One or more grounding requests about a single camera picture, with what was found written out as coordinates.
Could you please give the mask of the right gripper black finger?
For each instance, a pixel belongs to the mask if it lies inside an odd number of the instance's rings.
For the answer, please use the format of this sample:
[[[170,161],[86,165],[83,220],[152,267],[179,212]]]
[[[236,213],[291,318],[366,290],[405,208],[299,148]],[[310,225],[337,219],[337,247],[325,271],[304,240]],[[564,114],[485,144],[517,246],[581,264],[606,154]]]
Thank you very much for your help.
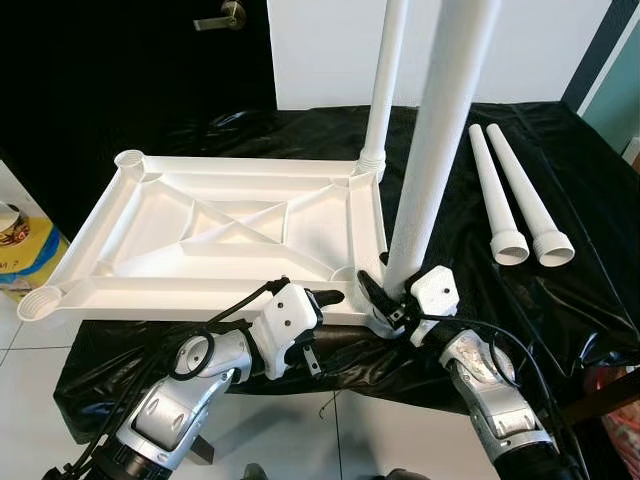
[[[388,300],[394,300],[381,285],[372,279],[369,271],[358,270],[356,274],[357,282],[360,289],[364,292],[367,303],[372,307],[372,314],[379,319],[385,319],[385,311],[387,311]]]

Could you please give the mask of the white plastic table top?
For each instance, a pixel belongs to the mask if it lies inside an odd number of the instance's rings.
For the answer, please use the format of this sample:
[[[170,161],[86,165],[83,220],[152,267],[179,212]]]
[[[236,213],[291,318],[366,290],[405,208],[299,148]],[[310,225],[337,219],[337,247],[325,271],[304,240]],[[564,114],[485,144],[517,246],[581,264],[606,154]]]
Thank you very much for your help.
[[[353,161],[128,150],[26,323],[202,321],[278,278],[340,291],[328,325],[371,326],[358,273],[387,251],[379,174]]]

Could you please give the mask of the white plastic table leg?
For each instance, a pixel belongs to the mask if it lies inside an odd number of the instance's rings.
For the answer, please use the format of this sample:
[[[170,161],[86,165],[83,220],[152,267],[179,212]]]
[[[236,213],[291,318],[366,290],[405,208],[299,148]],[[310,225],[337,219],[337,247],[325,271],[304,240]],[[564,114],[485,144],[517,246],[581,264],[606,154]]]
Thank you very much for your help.
[[[500,182],[497,166],[494,164],[492,151],[486,141],[483,128],[479,124],[468,125],[467,134],[474,151],[486,218],[492,230],[490,251],[499,265],[520,265],[530,255],[529,246],[516,227],[515,216],[509,207],[506,191]]]
[[[393,296],[424,264],[500,4],[442,0],[384,273]]]
[[[485,127],[488,138],[492,141],[495,154],[498,156],[503,172],[506,174],[509,187],[512,188],[518,207],[532,237],[532,252],[538,257],[544,268],[559,268],[570,262],[575,256],[570,238],[554,223],[544,202],[536,192],[524,166],[517,159],[515,151],[498,124]]]
[[[364,146],[353,174],[381,172],[387,163],[387,136],[394,104],[404,27],[410,0],[387,0]]]

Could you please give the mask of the dark wooden table leg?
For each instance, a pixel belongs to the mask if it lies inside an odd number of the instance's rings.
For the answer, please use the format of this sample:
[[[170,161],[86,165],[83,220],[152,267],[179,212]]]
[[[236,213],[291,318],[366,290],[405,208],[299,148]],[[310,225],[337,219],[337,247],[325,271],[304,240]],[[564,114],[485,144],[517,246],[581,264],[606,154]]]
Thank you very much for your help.
[[[640,371],[626,372],[620,379],[604,385],[602,389],[586,394],[584,398],[563,408],[563,419],[570,426],[608,415],[627,404],[639,402]]]
[[[189,447],[189,457],[192,457],[196,465],[211,465],[215,460],[215,447],[204,436],[197,435],[191,447]]]

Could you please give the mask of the black plastic table cover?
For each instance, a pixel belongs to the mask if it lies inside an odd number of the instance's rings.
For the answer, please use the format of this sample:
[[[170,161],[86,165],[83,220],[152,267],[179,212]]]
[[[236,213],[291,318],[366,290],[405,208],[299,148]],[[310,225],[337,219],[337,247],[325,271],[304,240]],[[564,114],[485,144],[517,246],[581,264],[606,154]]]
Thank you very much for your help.
[[[346,160],[360,150],[365,106],[303,111],[242,110],[169,125],[164,154],[310,157]],[[639,361],[639,246],[628,207],[639,178],[622,157],[562,102],[476,102],[468,120],[497,124],[545,206],[575,247],[562,268],[526,262],[498,268],[486,247],[488,224],[477,197],[470,146],[462,143],[430,241],[431,262],[454,270],[462,315],[493,323],[529,343],[559,403],[580,367]],[[440,367],[412,358],[390,340],[356,326],[317,335],[323,374],[289,372],[238,385],[246,396],[351,390],[372,398],[461,412],[462,399]]]

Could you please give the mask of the red plastic bag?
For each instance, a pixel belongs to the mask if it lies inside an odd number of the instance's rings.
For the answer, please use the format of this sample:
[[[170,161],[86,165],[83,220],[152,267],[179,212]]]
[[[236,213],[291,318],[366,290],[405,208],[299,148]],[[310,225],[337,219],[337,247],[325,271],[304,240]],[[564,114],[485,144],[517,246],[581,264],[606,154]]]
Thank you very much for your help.
[[[586,387],[600,390],[634,371],[635,367],[593,367],[586,375]],[[602,420],[605,433],[625,463],[632,480],[640,480],[640,404],[637,399],[607,413]]]

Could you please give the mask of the yellow container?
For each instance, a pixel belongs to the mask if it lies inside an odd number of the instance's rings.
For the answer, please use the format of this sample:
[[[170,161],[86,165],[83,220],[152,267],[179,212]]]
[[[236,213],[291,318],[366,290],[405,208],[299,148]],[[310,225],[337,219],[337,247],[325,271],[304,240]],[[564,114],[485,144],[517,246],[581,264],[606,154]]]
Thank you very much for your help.
[[[44,287],[68,248],[67,238],[47,218],[0,229],[0,294],[19,303]]]

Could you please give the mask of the black door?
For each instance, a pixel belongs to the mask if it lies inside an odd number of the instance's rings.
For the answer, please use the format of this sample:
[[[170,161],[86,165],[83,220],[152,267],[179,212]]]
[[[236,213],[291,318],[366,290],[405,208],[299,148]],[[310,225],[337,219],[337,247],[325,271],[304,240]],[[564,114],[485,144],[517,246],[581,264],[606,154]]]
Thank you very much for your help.
[[[224,0],[0,0],[0,160],[76,236],[125,150],[183,154],[178,133],[273,110],[268,0],[198,31]]]

